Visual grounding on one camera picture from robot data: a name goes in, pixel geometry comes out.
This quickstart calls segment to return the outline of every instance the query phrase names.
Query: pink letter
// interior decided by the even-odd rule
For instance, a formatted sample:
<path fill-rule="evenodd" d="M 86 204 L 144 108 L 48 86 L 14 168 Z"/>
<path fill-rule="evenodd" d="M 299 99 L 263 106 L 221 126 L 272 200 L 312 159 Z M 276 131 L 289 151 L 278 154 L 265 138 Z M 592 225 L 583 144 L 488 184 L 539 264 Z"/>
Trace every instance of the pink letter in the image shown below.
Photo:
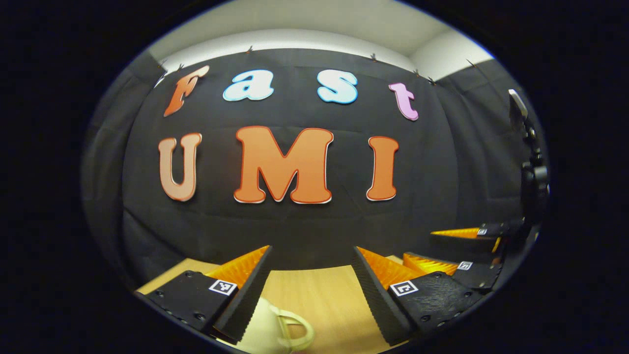
<path fill-rule="evenodd" d="M 416 110 L 411 108 L 411 102 L 409 100 L 414 100 L 415 96 L 406 90 L 406 86 L 402 83 L 390 84 L 389 89 L 395 92 L 395 99 L 398 101 L 399 111 L 402 112 L 404 117 L 410 120 L 417 120 L 420 115 Z"/>

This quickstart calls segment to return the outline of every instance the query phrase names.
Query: light blue letter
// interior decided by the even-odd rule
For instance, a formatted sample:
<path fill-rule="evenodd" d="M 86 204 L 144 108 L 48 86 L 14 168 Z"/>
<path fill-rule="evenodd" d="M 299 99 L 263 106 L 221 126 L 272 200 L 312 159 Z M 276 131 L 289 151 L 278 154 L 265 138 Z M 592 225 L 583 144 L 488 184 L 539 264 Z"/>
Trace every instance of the light blue letter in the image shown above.
<path fill-rule="evenodd" d="M 358 97 L 358 91 L 354 85 L 358 80 L 351 72 L 338 70 L 321 71 L 317 81 L 325 87 L 316 90 L 319 97 L 325 102 L 352 103 Z"/>
<path fill-rule="evenodd" d="M 271 81 L 273 73 L 268 70 L 251 70 L 236 75 L 234 83 L 225 89 L 223 98 L 226 101 L 240 101 L 248 98 L 252 101 L 264 100 L 273 93 Z"/>

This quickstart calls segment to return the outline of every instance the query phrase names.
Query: cup handle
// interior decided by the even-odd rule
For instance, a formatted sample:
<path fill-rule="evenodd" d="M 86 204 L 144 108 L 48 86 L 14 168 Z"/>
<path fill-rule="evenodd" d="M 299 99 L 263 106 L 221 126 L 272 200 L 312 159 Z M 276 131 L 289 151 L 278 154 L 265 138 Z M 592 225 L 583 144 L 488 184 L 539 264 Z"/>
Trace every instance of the cup handle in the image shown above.
<path fill-rule="evenodd" d="M 305 319 L 290 311 L 285 311 L 281 309 L 279 309 L 278 315 L 285 325 L 300 324 L 306 328 L 306 334 L 304 334 L 303 337 L 288 339 L 292 351 L 304 350 L 313 342 L 313 339 L 315 338 L 315 330 L 313 329 L 312 325 L 310 325 L 310 323 L 308 323 Z"/>

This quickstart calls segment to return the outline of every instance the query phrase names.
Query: cutout letter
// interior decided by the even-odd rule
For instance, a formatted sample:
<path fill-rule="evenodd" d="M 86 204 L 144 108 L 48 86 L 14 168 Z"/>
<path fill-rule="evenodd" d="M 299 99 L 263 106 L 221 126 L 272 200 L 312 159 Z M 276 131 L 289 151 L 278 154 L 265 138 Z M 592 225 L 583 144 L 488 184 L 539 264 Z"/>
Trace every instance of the cutout letter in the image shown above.
<path fill-rule="evenodd" d="M 240 203 L 262 203 L 265 193 L 258 185 L 258 172 L 276 202 L 286 196 L 288 186 L 297 174 L 297 187 L 291 199 L 299 204 L 322 204 L 332 199 L 327 189 L 326 160 L 328 145 L 334 135 L 318 128 L 301 131 L 286 156 L 267 127 L 244 127 L 236 133 L 242 143 L 240 189 L 234 199 Z"/>
<path fill-rule="evenodd" d="M 264 100 L 273 93 L 271 81 L 273 73 L 268 70 L 251 70 L 236 75 L 232 85 L 223 92 L 225 101 L 240 101 L 248 98 L 252 101 Z"/>
<path fill-rule="evenodd" d="M 393 161 L 399 144 L 391 138 L 371 137 L 369 146 L 374 150 L 374 179 L 367 199 L 373 202 L 393 199 L 397 193 L 393 186 Z"/>
<path fill-rule="evenodd" d="M 159 178 L 162 188 L 171 199 L 185 202 L 190 200 L 196 189 L 196 147 L 201 143 L 201 134 L 186 134 L 181 138 L 184 148 L 184 181 L 175 183 L 172 179 L 172 151 L 177 140 L 168 138 L 159 143 Z"/>
<path fill-rule="evenodd" d="M 358 80 L 351 72 L 338 70 L 321 71 L 317 81 L 325 87 L 316 90 L 319 97 L 325 102 L 352 103 L 358 97 L 358 91 L 354 87 Z"/>
<path fill-rule="evenodd" d="M 169 115 L 175 113 L 181 108 L 181 106 L 184 105 L 184 97 L 188 97 L 190 95 L 190 93 L 194 90 L 194 86 L 199 80 L 199 77 L 205 76 L 205 74 L 208 73 L 208 70 L 209 66 L 204 66 L 177 81 L 175 94 L 172 95 L 170 104 L 168 105 L 168 108 L 166 108 L 166 111 L 164 111 L 164 117 L 168 117 Z"/>
<path fill-rule="evenodd" d="M 406 89 L 406 86 L 401 83 L 390 84 L 389 89 L 395 92 L 395 99 L 398 101 L 399 111 L 402 112 L 406 119 L 417 120 L 420 116 L 416 110 L 411 108 L 411 101 L 414 100 L 412 92 Z"/>

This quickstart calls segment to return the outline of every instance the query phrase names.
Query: letter m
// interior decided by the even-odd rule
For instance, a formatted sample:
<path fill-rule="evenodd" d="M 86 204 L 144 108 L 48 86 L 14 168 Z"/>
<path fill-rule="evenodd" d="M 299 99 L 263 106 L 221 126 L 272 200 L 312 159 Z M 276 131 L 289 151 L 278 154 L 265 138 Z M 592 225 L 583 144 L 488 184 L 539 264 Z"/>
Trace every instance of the letter m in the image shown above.
<path fill-rule="evenodd" d="M 334 140 L 331 132 L 318 128 L 302 130 L 286 156 L 267 127 L 241 128 L 236 138 L 242 143 L 242 173 L 240 189 L 234 192 L 236 201 L 264 201 L 266 195 L 259 187 L 258 173 L 276 202 L 284 199 L 295 174 L 297 187 L 291 192 L 293 202 L 319 204 L 332 199 L 326 185 L 328 145 Z"/>

